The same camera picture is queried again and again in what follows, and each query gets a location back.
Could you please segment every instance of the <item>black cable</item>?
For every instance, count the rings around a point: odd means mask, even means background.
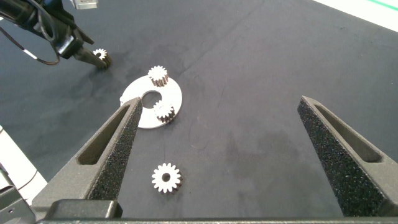
[[[39,18],[39,24],[40,24],[40,29],[42,31],[43,36],[49,41],[53,42],[54,40],[58,39],[58,34],[55,31],[55,25],[54,21],[52,20],[50,14],[35,0],[27,0],[29,3],[31,3],[34,7],[36,7],[38,15],[37,17]],[[49,22],[51,30],[52,30],[52,37],[49,36],[47,31],[45,30],[45,26],[43,24],[42,16],[44,16]]]
[[[25,52],[27,55],[31,56],[33,59],[35,59],[38,62],[41,62],[43,64],[46,65],[56,65],[59,63],[60,61],[60,56],[57,53],[57,50],[55,49],[54,45],[52,43],[51,47],[54,49],[55,54],[57,55],[57,60],[54,62],[48,62],[45,60],[42,60],[40,58],[37,58],[34,54],[32,54],[31,52],[29,52],[28,50],[26,50],[21,44],[18,43],[18,41],[14,40],[14,38],[11,37],[11,35],[9,35],[2,27],[0,27],[0,32],[2,32],[13,44],[15,44],[17,47],[19,47],[23,52]]]
[[[14,38],[11,37],[11,35],[9,35],[2,27],[0,27],[0,31],[13,43],[15,44],[17,47],[19,47],[23,52],[25,52],[27,55],[31,56],[33,59],[37,60],[38,62],[41,62],[43,64],[46,65],[56,65],[59,63],[60,61],[60,56],[56,50],[56,48],[54,47],[53,41],[56,40],[58,38],[58,34],[56,33],[55,30],[55,25],[54,25],[54,21],[51,18],[50,14],[35,0],[28,0],[29,3],[31,3],[34,7],[36,7],[37,9],[37,17],[39,19],[39,24],[40,24],[40,30],[44,36],[44,38],[46,40],[48,40],[50,42],[51,47],[53,48],[55,55],[57,56],[57,60],[54,62],[48,62],[45,60],[42,60],[40,58],[37,58],[34,54],[32,54],[31,52],[29,52],[28,50],[26,50],[21,44],[18,43],[18,41],[16,41]],[[43,24],[43,19],[42,16],[44,16],[47,20],[47,22],[49,23],[51,30],[52,30],[52,37],[49,36],[49,34],[47,33],[47,31],[45,30],[45,26]]]

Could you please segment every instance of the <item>white plastic gear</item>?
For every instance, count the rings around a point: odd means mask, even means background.
[[[163,123],[170,122],[175,116],[175,110],[171,103],[162,100],[154,105],[154,110],[157,119]]]
[[[155,66],[151,68],[148,72],[148,76],[152,83],[157,87],[165,86],[169,81],[169,75],[163,66]]]
[[[93,51],[93,54],[99,57],[99,59],[101,59],[103,62],[105,62],[106,65],[103,68],[108,68],[111,65],[112,59],[106,50],[96,49],[95,51]]]
[[[101,60],[104,60],[105,57],[108,55],[105,49],[96,49],[95,51],[93,51],[93,54],[95,54]]]
[[[155,174],[152,175],[153,181],[155,184],[154,187],[160,193],[174,193],[178,191],[178,188],[181,186],[181,173],[179,169],[176,169],[175,165],[172,166],[171,163],[167,164],[163,163],[162,166],[158,166],[158,169],[154,170]]]

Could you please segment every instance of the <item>black table surface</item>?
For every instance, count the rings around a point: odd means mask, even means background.
[[[113,64],[29,58],[0,35],[0,124],[50,180],[119,106],[135,79],[163,65],[181,87],[171,125],[140,129],[119,203],[124,217],[340,217],[296,112],[314,98],[398,160],[398,35],[310,0],[99,1],[65,9]],[[39,57],[46,41],[0,25]],[[161,195],[152,173],[178,166]]]

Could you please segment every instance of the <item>gear teeth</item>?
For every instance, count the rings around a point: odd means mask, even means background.
[[[175,117],[175,110],[171,104],[164,103],[161,100],[154,105],[156,117],[163,123],[168,123]]]
[[[161,194],[174,194],[177,192],[182,185],[180,170],[176,169],[176,166],[171,163],[163,163],[163,165],[158,166],[158,168],[159,170],[155,170],[155,174],[152,175],[154,178],[152,183],[155,189]],[[165,174],[169,175],[168,180],[164,180]]]
[[[154,86],[157,87],[165,86],[169,81],[169,75],[163,66],[155,66],[151,68],[148,72],[148,76]]]
[[[96,49],[95,51],[93,51],[93,54],[99,57],[99,59],[101,59],[103,62],[105,62],[106,65],[103,68],[108,68],[112,64],[112,59],[105,49]]]

